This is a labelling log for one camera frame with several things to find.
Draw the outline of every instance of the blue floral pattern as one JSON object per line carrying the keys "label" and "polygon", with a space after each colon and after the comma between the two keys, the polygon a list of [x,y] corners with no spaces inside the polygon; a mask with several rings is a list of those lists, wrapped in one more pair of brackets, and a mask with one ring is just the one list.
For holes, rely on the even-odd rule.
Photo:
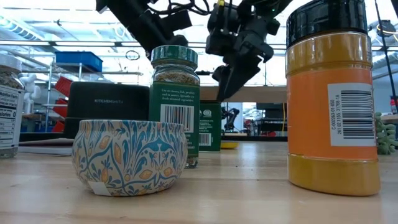
{"label": "blue floral pattern", "polygon": [[72,149],[76,175],[91,191],[88,182],[103,182],[112,196],[165,190],[187,161],[183,131],[153,121],[81,121]]}

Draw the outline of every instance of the clear spice jar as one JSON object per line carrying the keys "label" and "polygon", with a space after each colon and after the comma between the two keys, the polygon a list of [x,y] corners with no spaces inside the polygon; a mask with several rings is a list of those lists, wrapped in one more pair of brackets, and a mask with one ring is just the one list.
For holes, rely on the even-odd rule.
{"label": "clear spice jar", "polygon": [[21,69],[20,60],[0,54],[0,159],[18,152],[25,92],[18,80]]}
{"label": "clear spice jar", "polygon": [[164,45],[152,51],[155,68],[150,86],[149,119],[185,126],[186,168],[195,168],[199,155],[200,79],[198,54],[188,47]]}

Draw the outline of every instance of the green box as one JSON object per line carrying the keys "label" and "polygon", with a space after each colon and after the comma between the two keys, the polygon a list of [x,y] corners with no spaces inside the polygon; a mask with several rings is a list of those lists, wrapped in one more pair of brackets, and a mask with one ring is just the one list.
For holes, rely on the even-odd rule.
{"label": "green box", "polygon": [[199,151],[220,152],[221,149],[221,104],[216,101],[201,101],[199,112]]}

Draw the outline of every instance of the wooden table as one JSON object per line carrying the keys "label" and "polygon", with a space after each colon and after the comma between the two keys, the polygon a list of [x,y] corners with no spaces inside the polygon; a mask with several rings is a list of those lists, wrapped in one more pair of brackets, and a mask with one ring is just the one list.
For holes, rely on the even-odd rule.
{"label": "wooden table", "polygon": [[381,116],[381,121],[387,124],[398,124],[398,115],[384,115]]}
{"label": "wooden table", "polygon": [[203,153],[171,189],[129,198],[83,190],[70,157],[18,154],[0,161],[0,223],[397,223],[398,153],[380,157],[382,190],[373,197],[290,184],[286,153],[285,142]]}

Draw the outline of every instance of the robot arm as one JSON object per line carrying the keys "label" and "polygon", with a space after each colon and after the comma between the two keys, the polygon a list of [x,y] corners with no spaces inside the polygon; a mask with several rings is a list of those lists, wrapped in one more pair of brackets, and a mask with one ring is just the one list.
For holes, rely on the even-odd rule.
{"label": "robot arm", "polygon": [[234,122],[239,114],[239,110],[232,108],[229,111],[225,109],[225,106],[221,107],[221,119],[226,119],[226,124],[224,125],[225,131],[233,131],[235,126]]}
{"label": "robot arm", "polygon": [[[258,64],[261,61],[265,63],[271,59],[274,51],[265,43],[266,35],[276,35],[280,24],[274,18],[291,1],[243,0],[234,6],[218,0],[215,4],[207,25],[210,34],[206,40],[206,53],[222,56],[226,64],[213,72],[213,78],[219,83],[218,101],[233,96],[260,71]],[[96,10],[102,12],[109,8],[150,58],[152,50],[160,45],[188,45],[188,40],[182,35],[174,35],[174,31],[192,26],[188,10],[195,7],[194,0],[190,0],[187,5],[171,3],[177,7],[170,5],[167,11],[159,12],[148,6],[156,2],[96,0]]]}

